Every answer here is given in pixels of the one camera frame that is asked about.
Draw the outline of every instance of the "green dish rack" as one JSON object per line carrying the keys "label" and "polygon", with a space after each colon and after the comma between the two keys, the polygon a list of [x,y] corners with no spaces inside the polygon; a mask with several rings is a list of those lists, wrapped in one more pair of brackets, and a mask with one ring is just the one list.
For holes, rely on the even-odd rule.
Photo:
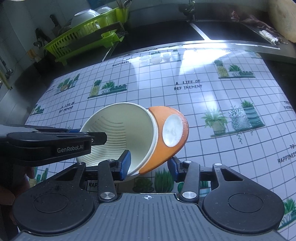
{"label": "green dish rack", "polygon": [[72,50],[69,47],[71,43],[95,32],[100,28],[106,27],[118,21],[124,24],[127,21],[127,18],[128,8],[115,8],[70,29],[45,45],[44,48],[56,57],[56,62],[61,62],[63,65],[66,65],[68,58],[99,46],[109,48],[112,47],[115,42],[122,41],[124,37],[119,38],[116,34],[116,30],[112,30],[103,33],[101,35],[101,39],[87,44],[79,49]]}

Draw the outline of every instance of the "person's hand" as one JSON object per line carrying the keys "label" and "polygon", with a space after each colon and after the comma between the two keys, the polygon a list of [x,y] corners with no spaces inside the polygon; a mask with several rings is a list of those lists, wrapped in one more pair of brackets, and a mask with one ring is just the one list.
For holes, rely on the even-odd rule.
{"label": "person's hand", "polygon": [[[13,202],[15,201],[15,198],[17,198],[20,194],[27,191],[30,188],[30,184],[26,178],[27,175],[29,178],[34,179],[35,178],[35,172],[33,167],[27,167],[24,169],[23,179],[17,187],[8,190],[5,187],[2,187],[0,185],[0,204],[2,205],[9,205],[11,206]],[[11,220],[14,224],[16,224],[15,219],[12,215],[12,212],[10,211],[9,214]]]}

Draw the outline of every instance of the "white circular label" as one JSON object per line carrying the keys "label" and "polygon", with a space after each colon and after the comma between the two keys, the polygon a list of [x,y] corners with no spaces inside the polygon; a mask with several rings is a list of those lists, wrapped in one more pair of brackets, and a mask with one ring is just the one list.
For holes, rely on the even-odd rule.
{"label": "white circular label", "polygon": [[183,122],[176,115],[170,115],[163,125],[163,142],[168,147],[174,147],[179,143],[183,135]]}

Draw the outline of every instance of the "kitchen knife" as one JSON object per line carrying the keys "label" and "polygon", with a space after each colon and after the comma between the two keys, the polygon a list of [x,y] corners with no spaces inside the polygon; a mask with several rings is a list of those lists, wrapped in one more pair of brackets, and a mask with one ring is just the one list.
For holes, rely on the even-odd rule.
{"label": "kitchen knife", "polygon": [[52,29],[52,32],[55,35],[55,37],[58,37],[59,36],[58,32],[61,29],[61,26],[60,26],[59,22],[57,21],[57,18],[53,14],[51,14],[49,17],[51,18],[52,22],[54,23],[54,28]]}

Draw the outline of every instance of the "black circular pad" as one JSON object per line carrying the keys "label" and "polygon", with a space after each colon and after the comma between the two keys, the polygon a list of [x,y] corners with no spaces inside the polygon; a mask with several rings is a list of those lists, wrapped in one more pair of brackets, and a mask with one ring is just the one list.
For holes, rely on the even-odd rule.
{"label": "black circular pad", "polygon": [[253,213],[263,207],[261,198],[250,193],[235,194],[228,199],[228,203],[233,209],[243,213]]}
{"label": "black circular pad", "polygon": [[60,193],[46,193],[34,200],[34,207],[43,213],[55,213],[64,209],[69,200]]}
{"label": "black circular pad", "polygon": [[252,180],[226,181],[217,170],[217,187],[209,192],[202,209],[219,228],[239,234],[261,234],[276,230],[284,214],[283,201],[272,191]]}
{"label": "black circular pad", "polygon": [[48,181],[21,194],[13,205],[18,225],[32,233],[55,235],[68,232],[94,212],[92,197],[71,181]]}

